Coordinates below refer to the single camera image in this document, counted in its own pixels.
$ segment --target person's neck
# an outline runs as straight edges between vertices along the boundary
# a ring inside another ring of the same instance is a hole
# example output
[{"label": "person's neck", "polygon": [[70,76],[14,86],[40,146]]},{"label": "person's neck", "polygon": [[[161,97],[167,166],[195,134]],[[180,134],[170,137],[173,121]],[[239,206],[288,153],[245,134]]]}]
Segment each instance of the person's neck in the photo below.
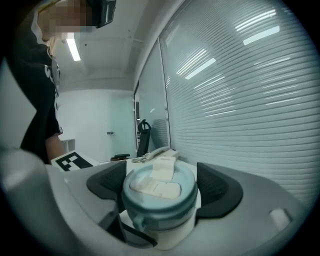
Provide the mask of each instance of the person's neck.
[{"label": "person's neck", "polygon": [[50,19],[46,12],[42,11],[38,14],[37,24],[42,32],[42,40],[48,41],[53,34],[50,33]]}]

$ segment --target short sleeve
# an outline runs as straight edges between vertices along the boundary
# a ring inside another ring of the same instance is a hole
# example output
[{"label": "short sleeve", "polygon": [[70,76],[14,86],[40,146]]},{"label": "short sleeve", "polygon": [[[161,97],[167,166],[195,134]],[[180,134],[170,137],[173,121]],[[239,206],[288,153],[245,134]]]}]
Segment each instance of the short sleeve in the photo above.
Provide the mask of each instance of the short sleeve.
[{"label": "short sleeve", "polygon": [[57,104],[54,103],[51,106],[46,119],[46,139],[55,135],[61,135],[63,133],[63,130],[60,127],[56,117],[56,110]]}]

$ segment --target chair backrest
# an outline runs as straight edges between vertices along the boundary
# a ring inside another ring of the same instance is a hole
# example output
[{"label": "chair backrest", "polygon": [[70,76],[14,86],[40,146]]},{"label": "chair backrest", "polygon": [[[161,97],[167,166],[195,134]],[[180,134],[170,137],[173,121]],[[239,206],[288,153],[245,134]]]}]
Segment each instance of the chair backrest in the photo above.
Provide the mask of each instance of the chair backrest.
[{"label": "chair backrest", "polygon": [[136,153],[137,158],[142,157],[148,152],[151,126],[144,119],[139,123],[138,131],[140,132],[140,144]]}]

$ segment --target person's arm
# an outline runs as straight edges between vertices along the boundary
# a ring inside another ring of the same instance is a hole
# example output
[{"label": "person's arm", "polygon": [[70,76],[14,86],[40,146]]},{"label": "person's arm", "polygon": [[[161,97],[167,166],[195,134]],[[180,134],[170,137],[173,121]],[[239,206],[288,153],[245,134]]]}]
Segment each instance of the person's arm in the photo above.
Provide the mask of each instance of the person's arm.
[{"label": "person's arm", "polygon": [[49,159],[49,163],[52,159],[64,155],[65,148],[58,135],[51,136],[45,140],[46,154]]},{"label": "person's arm", "polygon": [[58,137],[58,135],[62,134],[63,131],[56,118],[56,107],[56,104],[52,105],[46,120],[45,148],[49,163],[52,159],[60,157],[66,153],[64,145]]}]

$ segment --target office chair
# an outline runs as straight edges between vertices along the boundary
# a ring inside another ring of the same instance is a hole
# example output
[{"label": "office chair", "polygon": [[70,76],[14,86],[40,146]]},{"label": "office chair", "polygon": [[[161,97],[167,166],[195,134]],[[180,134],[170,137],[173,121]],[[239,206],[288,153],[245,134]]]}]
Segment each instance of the office chair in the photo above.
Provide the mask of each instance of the office chair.
[{"label": "office chair", "polygon": [[[146,122],[146,119],[143,119],[138,125],[138,131],[140,132],[140,143],[138,147],[138,151],[136,153],[136,157],[142,157],[148,152],[149,141],[150,141],[150,132],[151,126]],[[130,154],[116,154],[111,158],[111,161],[120,161],[126,160],[130,157]]]}]

